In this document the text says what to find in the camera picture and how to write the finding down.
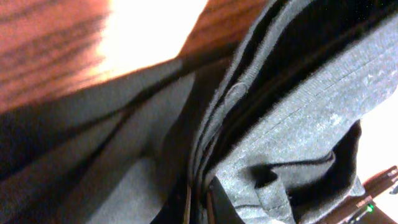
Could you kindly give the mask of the black t-shirt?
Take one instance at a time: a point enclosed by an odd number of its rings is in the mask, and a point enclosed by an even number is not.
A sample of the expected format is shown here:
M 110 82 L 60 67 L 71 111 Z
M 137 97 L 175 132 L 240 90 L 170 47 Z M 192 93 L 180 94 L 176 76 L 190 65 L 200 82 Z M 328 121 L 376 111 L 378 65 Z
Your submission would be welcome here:
M 1 115 L 2 223 L 316 223 L 365 189 L 361 118 L 397 88 L 396 1 L 270 1 L 239 45 Z

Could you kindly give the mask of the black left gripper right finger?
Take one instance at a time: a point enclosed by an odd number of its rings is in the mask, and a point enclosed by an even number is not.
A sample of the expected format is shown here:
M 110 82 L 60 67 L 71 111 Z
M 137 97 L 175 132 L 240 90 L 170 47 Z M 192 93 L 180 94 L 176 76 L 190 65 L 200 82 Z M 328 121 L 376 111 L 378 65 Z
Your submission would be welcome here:
M 207 190 L 206 210 L 208 224 L 244 224 L 217 177 L 213 178 Z

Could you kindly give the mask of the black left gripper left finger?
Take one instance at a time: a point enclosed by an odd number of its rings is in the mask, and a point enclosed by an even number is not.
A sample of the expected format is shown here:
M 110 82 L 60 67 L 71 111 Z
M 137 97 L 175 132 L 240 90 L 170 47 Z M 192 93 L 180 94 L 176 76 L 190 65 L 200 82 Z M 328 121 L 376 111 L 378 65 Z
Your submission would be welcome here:
M 150 224 L 189 224 L 190 199 L 190 187 L 186 183 L 177 183 Z

